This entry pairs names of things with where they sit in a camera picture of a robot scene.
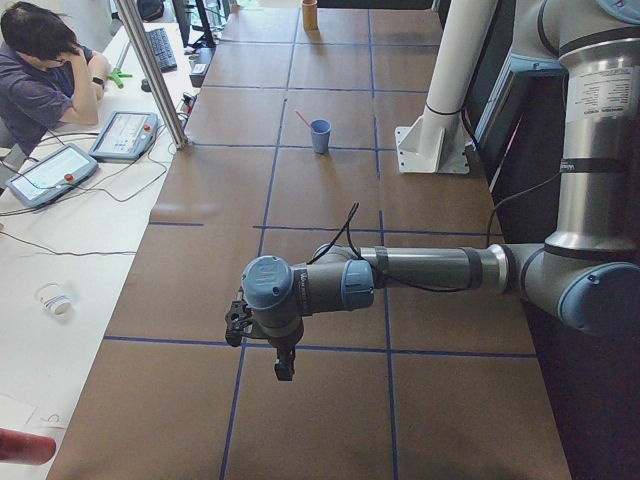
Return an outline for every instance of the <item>red cylinder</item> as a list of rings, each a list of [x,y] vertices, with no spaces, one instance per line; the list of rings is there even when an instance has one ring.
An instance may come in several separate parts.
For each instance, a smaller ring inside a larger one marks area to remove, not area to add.
[[[51,437],[0,428],[0,462],[42,465],[56,453]]]

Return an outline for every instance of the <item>tablet device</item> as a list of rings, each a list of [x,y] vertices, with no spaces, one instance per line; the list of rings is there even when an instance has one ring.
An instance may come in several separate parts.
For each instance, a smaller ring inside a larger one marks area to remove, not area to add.
[[[133,162],[149,148],[157,129],[155,113],[113,112],[89,155],[100,161]]]
[[[89,178],[98,162],[75,145],[66,145],[6,181],[25,206],[41,207]]]

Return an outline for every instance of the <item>brown cylinder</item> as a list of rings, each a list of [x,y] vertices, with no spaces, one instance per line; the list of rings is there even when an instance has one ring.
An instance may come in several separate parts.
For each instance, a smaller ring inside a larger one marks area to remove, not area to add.
[[[42,465],[56,453],[51,437],[0,428],[0,462]]]
[[[302,0],[302,25],[306,31],[318,29],[318,0]]]

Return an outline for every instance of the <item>blue cup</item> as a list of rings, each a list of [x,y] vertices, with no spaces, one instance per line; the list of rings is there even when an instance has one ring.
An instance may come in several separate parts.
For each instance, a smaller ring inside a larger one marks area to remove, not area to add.
[[[329,135],[331,134],[331,123],[327,120],[314,120],[311,122],[311,143],[313,151],[316,153],[327,153],[329,151]]]

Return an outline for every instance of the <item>green object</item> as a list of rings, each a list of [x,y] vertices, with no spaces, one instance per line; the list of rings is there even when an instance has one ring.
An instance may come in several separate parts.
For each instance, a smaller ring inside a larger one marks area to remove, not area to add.
[[[130,73],[123,73],[119,68],[114,68],[109,74],[109,80],[112,80],[118,88],[124,88],[123,78],[131,78],[133,75]]]

